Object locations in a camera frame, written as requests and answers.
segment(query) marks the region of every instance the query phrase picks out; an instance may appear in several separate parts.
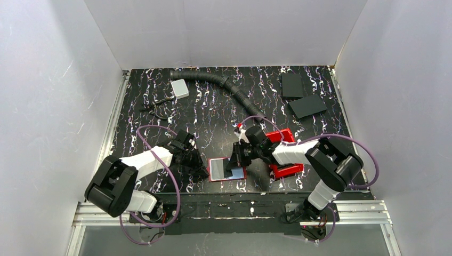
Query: black pliers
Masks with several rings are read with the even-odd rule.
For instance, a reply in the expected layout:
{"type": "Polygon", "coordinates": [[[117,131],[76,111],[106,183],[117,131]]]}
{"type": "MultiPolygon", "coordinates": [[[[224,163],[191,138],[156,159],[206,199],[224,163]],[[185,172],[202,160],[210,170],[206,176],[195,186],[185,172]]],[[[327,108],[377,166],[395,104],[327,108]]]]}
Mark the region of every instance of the black pliers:
{"type": "Polygon", "coordinates": [[[140,112],[149,112],[149,114],[157,117],[158,119],[161,120],[168,120],[168,117],[166,116],[161,116],[158,115],[156,110],[157,110],[157,106],[162,105],[163,103],[167,102],[167,101],[172,101],[174,100],[174,98],[165,98],[156,102],[150,101],[149,104],[142,104],[144,109],[141,109],[140,112]]]}

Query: black tube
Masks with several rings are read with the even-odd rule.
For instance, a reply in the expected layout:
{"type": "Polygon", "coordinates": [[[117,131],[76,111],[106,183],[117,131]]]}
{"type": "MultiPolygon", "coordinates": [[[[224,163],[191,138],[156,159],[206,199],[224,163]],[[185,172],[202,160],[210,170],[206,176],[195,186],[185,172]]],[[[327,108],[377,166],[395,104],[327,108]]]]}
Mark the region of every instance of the black tube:
{"type": "Polygon", "coordinates": [[[169,71],[169,78],[171,80],[185,79],[185,80],[198,80],[207,81],[215,84],[219,84],[221,87],[226,88],[232,95],[245,107],[246,111],[253,116],[265,117],[265,115],[254,105],[246,94],[240,90],[227,76],[219,76],[202,71],[169,71]]]}

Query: table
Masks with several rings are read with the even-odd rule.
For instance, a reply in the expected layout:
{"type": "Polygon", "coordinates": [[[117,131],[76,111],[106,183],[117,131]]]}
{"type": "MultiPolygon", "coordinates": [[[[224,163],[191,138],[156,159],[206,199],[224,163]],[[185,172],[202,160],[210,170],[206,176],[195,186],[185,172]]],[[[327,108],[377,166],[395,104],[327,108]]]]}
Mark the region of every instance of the table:
{"type": "MultiPolygon", "coordinates": [[[[160,121],[152,115],[141,113],[142,103],[172,96],[169,85],[170,70],[174,69],[133,69],[128,81],[120,118],[112,143],[111,153],[117,157],[139,154],[145,150],[143,142],[136,135],[136,129],[145,124],[158,124],[174,131],[186,130],[197,137],[197,145],[204,163],[209,158],[226,157],[232,153],[232,143],[237,141],[233,130],[248,116],[244,108],[231,94],[207,82],[187,82],[189,96],[160,106],[159,112],[169,116],[168,121],[160,121]]],[[[323,133],[349,135],[344,115],[326,66],[285,66],[285,67],[216,67],[187,68],[176,70],[199,70],[227,75],[235,84],[248,93],[248,97],[275,122],[280,129],[290,128],[297,140],[307,139],[323,133]],[[302,77],[305,96],[317,94],[322,98],[327,111],[301,120],[296,120],[288,109],[288,101],[281,99],[281,84],[278,76],[296,73],[302,77]]],[[[264,124],[265,132],[273,127],[264,124]]],[[[171,135],[164,130],[149,128],[145,137],[153,146],[171,135]]],[[[260,159],[247,168],[246,180],[209,182],[181,172],[175,173],[182,193],[246,193],[246,192],[306,192],[312,191],[319,177],[310,166],[292,177],[275,180],[270,169],[260,159]]],[[[353,181],[364,184],[359,175],[353,181]]],[[[166,171],[157,171],[139,180],[137,189],[152,193],[175,192],[166,171]]]]}

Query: black block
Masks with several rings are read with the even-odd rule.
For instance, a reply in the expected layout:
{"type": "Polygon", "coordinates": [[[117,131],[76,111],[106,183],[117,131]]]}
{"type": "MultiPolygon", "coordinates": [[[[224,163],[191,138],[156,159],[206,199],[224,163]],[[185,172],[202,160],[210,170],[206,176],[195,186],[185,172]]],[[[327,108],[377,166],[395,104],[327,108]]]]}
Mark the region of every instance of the black block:
{"type": "Polygon", "coordinates": [[[281,74],[282,98],[284,100],[299,99],[303,95],[303,85],[299,74],[281,74]]]}
{"type": "Polygon", "coordinates": [[[289,108],[297,119],[325,111],[327,108],[322,99],[317,95],[311,95],[303,99],[289,102],[289,108]]]}

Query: white wall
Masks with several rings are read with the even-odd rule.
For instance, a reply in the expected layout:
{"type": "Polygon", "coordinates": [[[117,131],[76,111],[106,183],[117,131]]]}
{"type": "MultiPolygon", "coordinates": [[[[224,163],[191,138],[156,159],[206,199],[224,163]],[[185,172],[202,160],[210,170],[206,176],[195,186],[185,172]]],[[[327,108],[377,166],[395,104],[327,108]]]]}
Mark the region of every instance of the white wall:
{"type": "Polygon", "coordinates": [[[64,255],[122,71],[83,0],[0,3],[0,251],[64,255]]]}
{"type": "Polygon", "coordinates": [[[123,69],[333,65],[367,0],[85,0],[123,69]]]}
{"type": "Polygon", "coordinates": [[[452,2],[369,0],[336,65],[403,255],[450,255],[452,2]]]}

